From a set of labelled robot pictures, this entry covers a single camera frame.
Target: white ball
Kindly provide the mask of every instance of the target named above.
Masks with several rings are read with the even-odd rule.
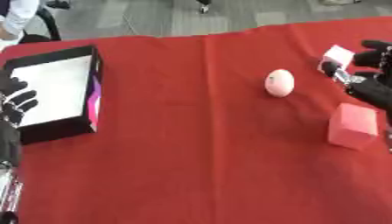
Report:
[[[267,76],[264,84],[271,95],[285,97],[294,89],[294,76],[287,70],[275,70]]]

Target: cable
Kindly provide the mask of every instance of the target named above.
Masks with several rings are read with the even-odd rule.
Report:
[[[135,27],[132,25],[132,23],[125,17],[122,16],[122,18],[124,19],[125,23],[127,24],[128,28],[135,34],[135,35],[141,35],[137,29],[135,29]]]

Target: robotic arm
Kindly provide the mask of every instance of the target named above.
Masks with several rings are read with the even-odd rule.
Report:
[[[24,114],[38,105],[25,81],[10,78],[11,74],[0,71],[0,224],[16,224],[19,196],[23,183],[18,177],[20,161],[20,137],[18,125]]]

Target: pink foam block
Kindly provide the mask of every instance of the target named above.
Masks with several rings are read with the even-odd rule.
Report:
[[[363,150],[378,136],[376,112],[341,103],[329,121],[328,141],[353,150]]]

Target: white cube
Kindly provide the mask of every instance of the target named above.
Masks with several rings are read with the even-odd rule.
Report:
[[[335,62],[340,65],[341,69],[346,70],[353,60],[354,55],[354,52],[351,52],[339,45],[334,45],[324,54],[323,59],[318,65],[318,70],[322,73],[324,72],[321,65],[326,61]]]

